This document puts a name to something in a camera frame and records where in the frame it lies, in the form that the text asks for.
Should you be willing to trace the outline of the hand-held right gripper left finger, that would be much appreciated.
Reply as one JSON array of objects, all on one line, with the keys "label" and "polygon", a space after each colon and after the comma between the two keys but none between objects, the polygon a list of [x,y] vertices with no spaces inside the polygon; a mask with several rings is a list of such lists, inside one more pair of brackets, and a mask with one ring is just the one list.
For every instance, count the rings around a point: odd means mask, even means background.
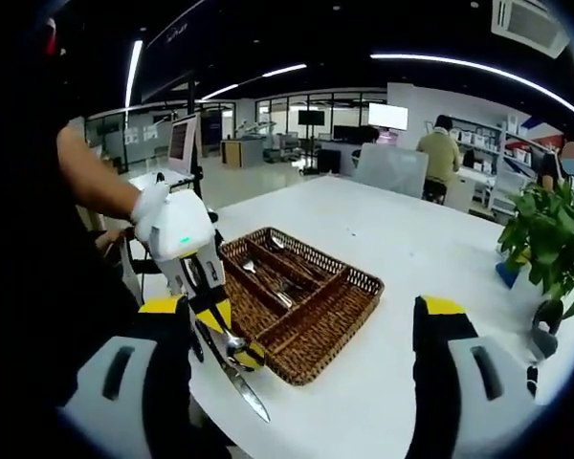
[{"label": "hand-held right gripper left finger", "polygon": [[63,415],[104,457],[187,457],[189,347],[185,297],[148,301],[80,368]]}]

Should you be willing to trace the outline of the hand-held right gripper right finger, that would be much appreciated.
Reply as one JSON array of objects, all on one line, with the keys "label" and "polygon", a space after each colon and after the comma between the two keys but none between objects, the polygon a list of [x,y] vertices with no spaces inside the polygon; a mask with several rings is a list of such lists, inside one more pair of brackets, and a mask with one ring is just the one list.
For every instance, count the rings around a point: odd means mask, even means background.
[{"label": "hand-held right gripper right finger", "polygon": [[413,307],[415,458],[493,458],[536,411],[524,368],[465,311],[418,296]]}]

